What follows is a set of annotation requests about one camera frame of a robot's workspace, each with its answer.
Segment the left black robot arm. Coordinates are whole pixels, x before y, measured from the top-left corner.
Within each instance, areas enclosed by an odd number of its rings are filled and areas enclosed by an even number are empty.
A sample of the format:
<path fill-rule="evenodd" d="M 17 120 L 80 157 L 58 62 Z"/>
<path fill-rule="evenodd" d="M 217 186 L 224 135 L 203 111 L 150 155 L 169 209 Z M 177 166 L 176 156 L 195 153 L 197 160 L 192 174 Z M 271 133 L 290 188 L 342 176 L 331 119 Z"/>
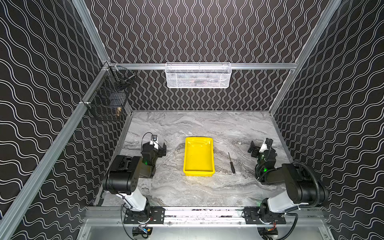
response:
<path fill-rule="evenodd" d="M 120 197 L 128 210 L 146 214 L 149 204 L 138 189 L 138 181 L 153 178 L 157 160 L 166 154 L 166 144 L 159 146 L 156 141 L 150 141 L 142 145 L 140 156 L 117 155 L 104 176 L 103 189 Z"/>

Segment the black screwdriver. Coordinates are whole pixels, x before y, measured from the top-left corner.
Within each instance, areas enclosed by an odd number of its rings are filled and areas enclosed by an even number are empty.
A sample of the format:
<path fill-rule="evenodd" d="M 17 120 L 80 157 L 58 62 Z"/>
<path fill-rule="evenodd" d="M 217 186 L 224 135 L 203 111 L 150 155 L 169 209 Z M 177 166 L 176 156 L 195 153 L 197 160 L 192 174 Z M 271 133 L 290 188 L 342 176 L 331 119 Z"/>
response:
<path fill-rule="evenodd" d="M 228 153 L 228 157 L 229 157 L 229 160 L 230 160 L 231 171 L 232 171 L 233 174 L 235 174 L 236 170 L 235 170 L 234 163 L 232 161 L 230 153 Z"/>

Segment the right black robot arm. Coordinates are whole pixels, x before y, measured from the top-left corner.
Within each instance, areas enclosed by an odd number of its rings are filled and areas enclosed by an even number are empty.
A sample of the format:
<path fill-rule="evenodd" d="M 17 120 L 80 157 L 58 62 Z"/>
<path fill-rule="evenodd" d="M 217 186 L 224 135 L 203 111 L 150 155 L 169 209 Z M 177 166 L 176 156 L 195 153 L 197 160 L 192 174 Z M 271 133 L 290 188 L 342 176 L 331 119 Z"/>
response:
<path fill-rule="evenodd" d="M 263 214 L 288 213 L 301 208 L 317 207 L 326 201 L 329 192 L 312 167 L 302 162 L 275 167 L 277 153 L 273 142 L 269 138 L 260 146 L 251 142 L 248 149 L 248 153 L 257 160 L 256 180 L 264 186 L 286 187 L 284 192 L 262 201 L 260 208 Z"/>

